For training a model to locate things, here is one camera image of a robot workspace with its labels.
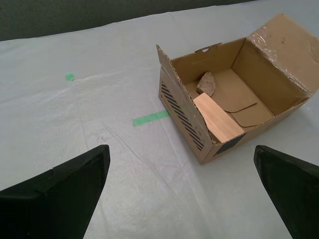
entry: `open cardboard box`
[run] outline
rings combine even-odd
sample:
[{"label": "open cardboard box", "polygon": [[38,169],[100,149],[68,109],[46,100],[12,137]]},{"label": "open cardboard box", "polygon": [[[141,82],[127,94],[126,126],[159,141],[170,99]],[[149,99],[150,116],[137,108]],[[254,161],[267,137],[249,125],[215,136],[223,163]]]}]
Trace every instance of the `open cardboard box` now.
[{"label": "open cardboard box", "polygon": [[[173,60],[158,47],[159,98],[200,163],[261,134],[303,105],[319,87],[319,40],[280,14],[247,38],[202,48]],[[213,100],[244,130],[219,142],[193,99],[211,72]]]}]

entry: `green tape strip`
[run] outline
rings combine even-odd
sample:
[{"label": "green tape strip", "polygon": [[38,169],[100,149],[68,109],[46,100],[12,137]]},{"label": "green tape strip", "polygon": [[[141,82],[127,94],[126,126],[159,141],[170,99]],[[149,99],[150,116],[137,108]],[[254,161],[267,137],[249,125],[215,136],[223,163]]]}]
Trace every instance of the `green tape strip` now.
[{"label": "green tape strip", "polygon": [[136,126],[139,126],[139,125],[142,125],[145,123],[159,120],[159,119],[167,117],[167,116],[169,116],[169,113],[167,111],[157,112],[154,114],[150,114],[148,116],[143,116],[143,117],[139,117],[137,119],[134,119],[133,125],[134,125],[134,127],[136,127]]},{"label": "green tape strip", "polygon": [[74,75],[73,75],[73,73],[67,73],[66,75],[65,75],[65,79],[67,80],[67,81],[73,81],[74,80]]}]

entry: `white table surface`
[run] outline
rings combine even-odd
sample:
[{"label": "white table surface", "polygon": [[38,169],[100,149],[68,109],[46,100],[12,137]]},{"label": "white table surface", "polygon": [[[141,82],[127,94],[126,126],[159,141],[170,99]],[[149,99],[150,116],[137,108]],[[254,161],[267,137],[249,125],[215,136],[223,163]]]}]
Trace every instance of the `white table surface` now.
[{"label": "white table surface", "polygon": [[0,190],[108,144],[85,239],[291,239],[253,154],[264,144],[319,165],[319,93],[204,166],[171,118],[132,120],[164,109],[156,44],[182,56],[247,36],[280,12],[319,36],[318,9],[317,0],[261,0],[0,42]]}]

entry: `black diagonal stripes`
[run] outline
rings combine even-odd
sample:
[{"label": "black diagonal stripes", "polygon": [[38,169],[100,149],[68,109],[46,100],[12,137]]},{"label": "black diagonal stripes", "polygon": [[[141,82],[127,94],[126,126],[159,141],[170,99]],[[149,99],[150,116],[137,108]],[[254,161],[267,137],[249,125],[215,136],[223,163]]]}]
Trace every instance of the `black diagonal stripes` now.
[{"label": "black diagonal stripes", "polygon": [[196,144],[196,147],[199,151],[201,151],[204,148],[204,144],[202,144],[200,138],[197,136],[196,131],[193,129],[193,126],[188,122],[188,118],[185,116],[184,112],[181,110],[174,97],[170,94],[170,91],[167,89],[166,85],[161,85],[161,91],[164,94],[167,101],[170,103],[170,106],[177,114],[178,118],[180,119],[180,122],[188,131],[188,134],[192,138],[193,142]]}]

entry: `clear tape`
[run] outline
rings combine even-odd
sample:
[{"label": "clear tape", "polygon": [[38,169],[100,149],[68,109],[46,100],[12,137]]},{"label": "clear tape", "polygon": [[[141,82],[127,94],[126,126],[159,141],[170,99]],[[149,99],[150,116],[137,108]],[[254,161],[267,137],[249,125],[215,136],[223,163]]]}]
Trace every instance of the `clear tape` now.
[{"label": "clear tape", "polygon": [[277,53],[274,49],[269,49],[269,46],[267,46],[267,42],[265,40],[266,33],[265,33],[265,26],[262,26],[257,32],[252,33],[247,39],[251,41],[261,52],[264,54],[264,56],[282,73],[284,73],[288,79],[296,84],[300,89],[302,89],[308,97],[311,97],[313,93],[311,90],[309,90],[301,81],[299,81],[293,74],[291,74],[287,69],[284,69],[281,67],[281,64],[279,63],[277,59]]}]

